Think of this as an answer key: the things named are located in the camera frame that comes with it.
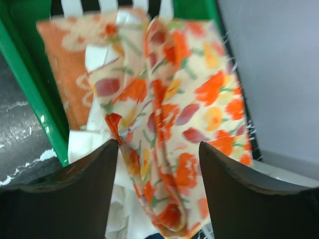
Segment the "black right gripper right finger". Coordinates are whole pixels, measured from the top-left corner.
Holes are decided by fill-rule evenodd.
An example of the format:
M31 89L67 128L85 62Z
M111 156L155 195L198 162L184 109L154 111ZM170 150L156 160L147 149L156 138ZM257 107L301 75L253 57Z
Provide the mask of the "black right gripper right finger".
M272 178L206 142L199 161L215 238L318 238L318 188Z

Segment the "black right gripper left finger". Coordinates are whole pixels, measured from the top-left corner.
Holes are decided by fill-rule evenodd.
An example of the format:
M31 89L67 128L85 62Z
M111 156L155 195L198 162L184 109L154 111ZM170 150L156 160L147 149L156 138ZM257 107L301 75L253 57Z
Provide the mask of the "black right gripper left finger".
M104 238L118 149L110 139L55 173L28 184L1 187L1 238Z

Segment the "navy blue garment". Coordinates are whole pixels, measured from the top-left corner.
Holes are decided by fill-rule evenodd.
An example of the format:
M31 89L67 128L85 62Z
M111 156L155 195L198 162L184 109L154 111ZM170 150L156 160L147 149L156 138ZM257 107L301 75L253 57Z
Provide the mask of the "navy blue garment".
M158 232L151 232L142 236L142 239L164 239L164 237Z

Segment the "orange floral pattern cloth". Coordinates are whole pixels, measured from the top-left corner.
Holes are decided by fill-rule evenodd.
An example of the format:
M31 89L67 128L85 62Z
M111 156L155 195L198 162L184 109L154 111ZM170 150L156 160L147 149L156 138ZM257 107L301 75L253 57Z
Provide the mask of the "orange floral pattern cloth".
M244 99L213 20L108 23L89 83L152 224L188 239L208 221L199 144L251 165Z

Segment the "orange bunny pattern garment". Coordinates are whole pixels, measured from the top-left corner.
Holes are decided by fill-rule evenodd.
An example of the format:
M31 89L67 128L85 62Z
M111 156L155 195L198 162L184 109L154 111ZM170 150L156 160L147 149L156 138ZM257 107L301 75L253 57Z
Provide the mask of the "orange bunny pattern garment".
M72 130L86 125L93 100L84 63L86 47L108 44L108 37L115 36L116 18L121 13L131 13L143 22L149 20L141 8L120 8L78 17L55 17L36 24Z

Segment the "black white striped garment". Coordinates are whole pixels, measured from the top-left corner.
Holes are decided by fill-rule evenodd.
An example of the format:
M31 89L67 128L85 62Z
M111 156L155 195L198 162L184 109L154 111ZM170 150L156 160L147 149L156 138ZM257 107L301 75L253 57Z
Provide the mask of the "black white striped garment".
M156 16L174 17L171 0L53 0L50 16L81 16L86 12L107 12L122 7L139 7Z

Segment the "green plastic tray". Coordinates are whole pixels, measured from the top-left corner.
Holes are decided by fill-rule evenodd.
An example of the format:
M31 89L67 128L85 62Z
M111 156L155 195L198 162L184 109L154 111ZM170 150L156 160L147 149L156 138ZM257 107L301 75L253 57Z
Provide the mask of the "green plastic tray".
M36 22L50 16L52 0L3 0L0 3L0 49L63 166L69 124L53 79Z

